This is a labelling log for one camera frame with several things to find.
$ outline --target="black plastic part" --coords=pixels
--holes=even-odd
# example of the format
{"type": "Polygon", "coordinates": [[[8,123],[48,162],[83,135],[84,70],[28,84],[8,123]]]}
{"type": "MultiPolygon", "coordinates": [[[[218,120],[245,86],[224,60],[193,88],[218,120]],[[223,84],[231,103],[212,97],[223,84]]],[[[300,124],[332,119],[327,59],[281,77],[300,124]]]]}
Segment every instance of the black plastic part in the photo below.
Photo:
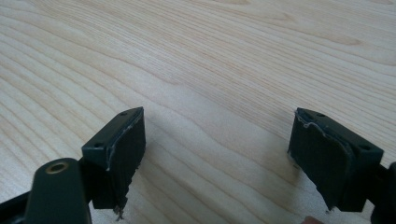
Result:
{"type": "Polygon", "coordinates": [[[94,208],[122,209],[146,147],[143,107],[119,113],[82,147],[79,161],[94,208]]]}
{"type": "Polygon", "coordinates": [[[24,223],[91,223],[76,160],[51,161],[35,172],[24,223]]]}
{"type": "Polygon", "coordinates": [[[329,209],[361,212],[383,152],[325,115],[302,108],[295,112],[289,154],[329,209]]]}
{"type": "Polygon", "coordinates": [[[371,216],[373,224],[396,223],[396,162],[382,176],[383,188],[381,196],[374,203],[375,209],[371,216]]]}
{"type": "Polygon", "coordinates": [[[22,224],[29,192],[0,204],[0,223],[22,224]]]}

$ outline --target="clamp jaw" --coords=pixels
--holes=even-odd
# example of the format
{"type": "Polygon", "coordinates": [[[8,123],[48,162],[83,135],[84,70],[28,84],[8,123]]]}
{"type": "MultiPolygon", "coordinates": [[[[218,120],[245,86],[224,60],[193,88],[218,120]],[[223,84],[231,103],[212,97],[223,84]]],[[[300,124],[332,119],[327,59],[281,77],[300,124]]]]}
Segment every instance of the clamp jaw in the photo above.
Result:
{"type": "Polygon", "coordinates": [[[361,212],[375,205],[372,223],[396,223],[396,162],[380,165],[384,150],[335,120],[298,108],[289,154],[317,186],[329,209],[361,212]]]}
{"type": "Polygon", "coordinates": [[[30,192],[0,204],[0,223],[92,223],[90,201],[122,218],[145,147],[143,107],[119,113],[82,147],[79,161],[64,158],[41,166],[30,192]]]}

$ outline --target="screw hole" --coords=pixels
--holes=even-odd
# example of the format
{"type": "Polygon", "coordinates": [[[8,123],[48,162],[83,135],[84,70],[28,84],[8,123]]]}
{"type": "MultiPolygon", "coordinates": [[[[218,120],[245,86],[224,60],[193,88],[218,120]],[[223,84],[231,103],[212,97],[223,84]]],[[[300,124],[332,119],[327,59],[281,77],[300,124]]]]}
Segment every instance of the screw hole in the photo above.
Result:
{"type": "Polygon", "coordinates": [[[68,166],[69,166],[69,164],[67,162],[60,161],[60,162],[54,163],[51,166],[49,166],[46,169],[46,173],[49,175],[55,175],[55,174],[62,172],[65,169],[67,169],[68,166]]]}
{"type": "Polygon", "coordinates": [[[371,149],[369,146],[366,146],[366,145],[361,145],[359,147],[364,149],[364,150],[370,150],[371,149]]]}
{"type": "Polygon", "coordinates": [[[93,145],[94,147],[102,147],[103,143],[95,143],[95,145],[93,145]]]}

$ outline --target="wood grain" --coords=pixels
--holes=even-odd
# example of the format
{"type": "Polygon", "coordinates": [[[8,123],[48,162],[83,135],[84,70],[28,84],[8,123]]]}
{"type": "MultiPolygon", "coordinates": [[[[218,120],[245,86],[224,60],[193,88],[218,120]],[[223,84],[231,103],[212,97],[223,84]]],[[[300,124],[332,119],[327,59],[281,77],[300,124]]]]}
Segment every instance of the wood grain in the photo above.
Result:
{"type": "MultiPolygon", "coordinates": [[[[286,151],[293,110],[396,161],[394,0],[0,1],[0,202],[143,106],[126,223],[367,223],[327,208],[286,151]]],[[[92,210],[94,223],[114,222],[92,210]]]]}

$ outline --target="wooden table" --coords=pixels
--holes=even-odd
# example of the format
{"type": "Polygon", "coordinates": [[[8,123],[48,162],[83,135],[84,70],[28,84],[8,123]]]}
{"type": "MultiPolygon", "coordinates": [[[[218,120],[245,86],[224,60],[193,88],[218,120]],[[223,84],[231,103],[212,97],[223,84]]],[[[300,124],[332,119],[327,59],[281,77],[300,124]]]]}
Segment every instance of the wooden table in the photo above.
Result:
{"type": "Polygon", "coordinates": [[[2,0],[0,202],[143,106],[147,153],[121,223],[369,222],[370,203],[327,212],[286,152],[304,107],[396,161],[395,4],[2,0]]]}

